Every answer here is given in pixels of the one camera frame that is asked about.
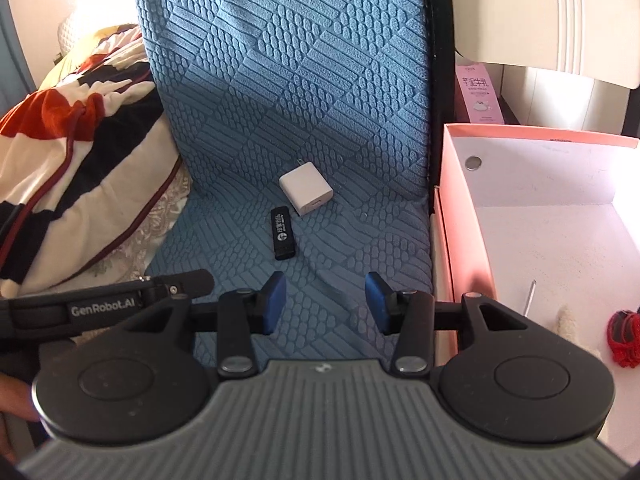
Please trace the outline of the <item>person's hand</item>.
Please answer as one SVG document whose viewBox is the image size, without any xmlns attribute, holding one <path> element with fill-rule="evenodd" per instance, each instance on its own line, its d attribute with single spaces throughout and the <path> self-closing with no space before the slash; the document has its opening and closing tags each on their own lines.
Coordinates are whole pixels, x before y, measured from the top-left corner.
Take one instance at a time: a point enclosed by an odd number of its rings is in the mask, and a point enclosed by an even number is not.
<svg viewBox="0 0 640 480">
<path fill-rule="evenodd" d="M 28 422 L 39 422 L 39 414 L 32 404 L 32 389 L 26 382 L 1 374 L 0 376 L 0 448 L 1 455 L 10 463 L 15 462 L 14 448 L 10 442 L 4 414 L 11 414 Z"/>
</svg>

